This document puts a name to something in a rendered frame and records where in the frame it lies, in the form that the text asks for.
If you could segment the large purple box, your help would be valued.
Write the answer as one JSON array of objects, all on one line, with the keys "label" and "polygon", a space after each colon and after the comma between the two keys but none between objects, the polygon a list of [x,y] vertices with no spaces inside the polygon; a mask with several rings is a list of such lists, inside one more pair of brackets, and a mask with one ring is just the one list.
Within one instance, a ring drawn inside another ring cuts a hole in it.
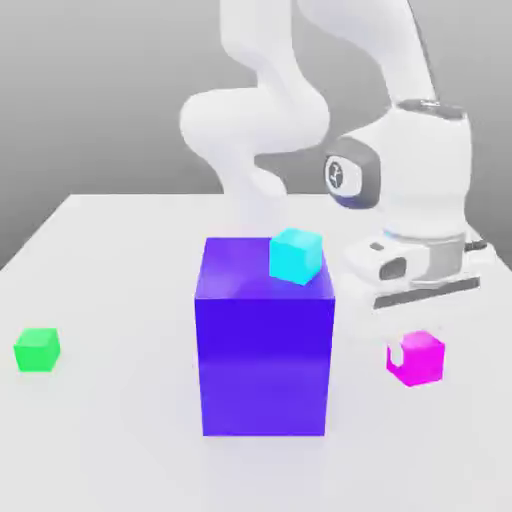
[{"label": "large purple box", "polygon": [[206,240],[194,297],[206,436],[322,436],[335,314],[329,270],[269,274],[267,238]]}]

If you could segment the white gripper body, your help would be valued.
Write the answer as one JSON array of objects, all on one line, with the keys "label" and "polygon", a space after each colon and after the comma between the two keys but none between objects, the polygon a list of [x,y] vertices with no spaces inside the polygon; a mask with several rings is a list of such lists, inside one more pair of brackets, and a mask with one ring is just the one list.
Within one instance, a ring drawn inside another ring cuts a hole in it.
[{"label": "white gripper body", "polygon": [[386,292],[375,298],[371,327],[381,335],[402,335],[427,329],[442,321],[460,299],[472,296],[481,287],[478,275],[451,279],[436,287],[419,287]]}]

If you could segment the small green cube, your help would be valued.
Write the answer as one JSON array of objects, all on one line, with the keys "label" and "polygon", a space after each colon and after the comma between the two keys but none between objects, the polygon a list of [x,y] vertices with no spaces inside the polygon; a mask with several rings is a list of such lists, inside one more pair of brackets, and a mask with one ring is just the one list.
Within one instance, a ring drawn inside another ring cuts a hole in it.
[{"label": "small green cube", "polygon": [[57,329],[24,329],[14,344],[14,354],[21,372],[51,372],[60,356]]}]

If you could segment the small cyan cube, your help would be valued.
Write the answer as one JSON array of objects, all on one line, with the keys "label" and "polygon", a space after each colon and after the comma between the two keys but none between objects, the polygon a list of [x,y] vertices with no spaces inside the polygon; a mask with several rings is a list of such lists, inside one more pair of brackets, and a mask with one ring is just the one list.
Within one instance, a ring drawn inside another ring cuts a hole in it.
[{"label": "small cyan cube", "polygon": [[321,235],[289,228],[269,242],[269,275],[305,286],[321,270],[323,238]]}]

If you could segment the small magenta cube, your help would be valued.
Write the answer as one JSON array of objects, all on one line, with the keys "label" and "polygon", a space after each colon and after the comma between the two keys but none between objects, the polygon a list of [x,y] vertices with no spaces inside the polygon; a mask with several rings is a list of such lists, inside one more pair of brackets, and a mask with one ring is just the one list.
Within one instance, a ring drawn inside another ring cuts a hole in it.
[{"label": "small magenta cube", "polygon": [[403,364],[390,361],[387,346],[386,368],[408,387],[440,381],[443,377],[445,344],[428,331],[410,332],[402,338]]}]

